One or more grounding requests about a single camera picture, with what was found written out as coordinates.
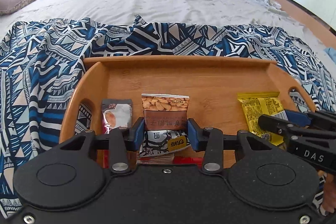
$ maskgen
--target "blue gripper pad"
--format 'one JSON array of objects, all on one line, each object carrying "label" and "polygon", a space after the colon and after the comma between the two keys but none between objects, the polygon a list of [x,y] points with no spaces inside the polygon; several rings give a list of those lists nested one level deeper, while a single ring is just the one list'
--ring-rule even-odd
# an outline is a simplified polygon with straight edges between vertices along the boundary
[{"label": "blue gripper pad", "polygon": [[288,121],[296,124],[299,127],[305,127],[310,125],[310,119],[305,113],[300,113],[292,110],[285,109]]},{"label": "blue gripper pad", "polygon": [[145,120],[142,119],[140,125],[138,126],[137,130],[135,131],[135,138],[134,138],[134,151],[139,150],[140,145],[143,141],[143,132],[144,132]]},{"label": "blue gripper pad", "polygon": [[191,122],[188,120],[188,138],[189,142],[191,144],[191,147],[193,148],[194,151],[198,151],[198,138],[197,138],[197,131],[191,124]]}]

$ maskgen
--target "yellow snack package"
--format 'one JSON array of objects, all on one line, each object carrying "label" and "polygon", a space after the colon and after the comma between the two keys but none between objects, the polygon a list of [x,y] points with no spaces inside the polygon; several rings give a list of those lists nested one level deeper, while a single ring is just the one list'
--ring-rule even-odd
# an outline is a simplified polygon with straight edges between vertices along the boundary
[{"label": "yellow snack package", "polygon": [[242,104],[249,131],[277,146],[283,143],[283,137],[262,130],[258,125],[258,118],[262,114],[266,114],[288,120],[286,112],[277,98],[278,96],[279,92],[238,94],[237,96],[239,102]]}]

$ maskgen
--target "patterned blanket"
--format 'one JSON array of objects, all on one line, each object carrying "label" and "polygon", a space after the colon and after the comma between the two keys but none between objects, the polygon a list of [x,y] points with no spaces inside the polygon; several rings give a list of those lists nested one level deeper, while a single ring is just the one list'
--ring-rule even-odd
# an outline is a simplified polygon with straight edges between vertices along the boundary
[{"label": "patterned blanket", "polygon": [[[67,104],[85,73],[85,57],[209,55],[276,60],[302,84],[318,109],[335,111],[335,81],[316,56],[298,44],[305,45],[281,28],[260,25],[147,24],[140,16],[133,26],[106,25],[90,18],[16,22],[0,42],[2,215],[21,206],[13,189],[15,170],[58,143]],[[293,98],[299,100],[295,92]],[[76,131],[87,128],[89,120],[89,110],[82,106]]]}]

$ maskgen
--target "peanuts image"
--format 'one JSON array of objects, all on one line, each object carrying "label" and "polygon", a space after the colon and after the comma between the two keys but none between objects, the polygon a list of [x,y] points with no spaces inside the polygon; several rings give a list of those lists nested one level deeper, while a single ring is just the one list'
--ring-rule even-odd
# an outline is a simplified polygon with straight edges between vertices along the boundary
[{"label": "peanuts image", "polygon": [[142,95],[144,110],[186,111],[189,105],[187,97],[144,96]]}]

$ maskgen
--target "white bed sheet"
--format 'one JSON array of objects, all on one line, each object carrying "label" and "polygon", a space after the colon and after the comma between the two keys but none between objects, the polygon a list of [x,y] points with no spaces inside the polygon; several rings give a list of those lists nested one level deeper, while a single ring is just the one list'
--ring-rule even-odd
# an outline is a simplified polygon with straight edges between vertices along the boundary
[{"label": "white bed sheet", "polygon": [[263,0],[36,0],[12,15],[0,17],[0,39],[16,21],[79,20],[89,16],[105,24],[132,25],[136,14],[146,22],[282,27],[306,42],[336,79],[336,65],[323,51],[325,46],[305,26]]}]

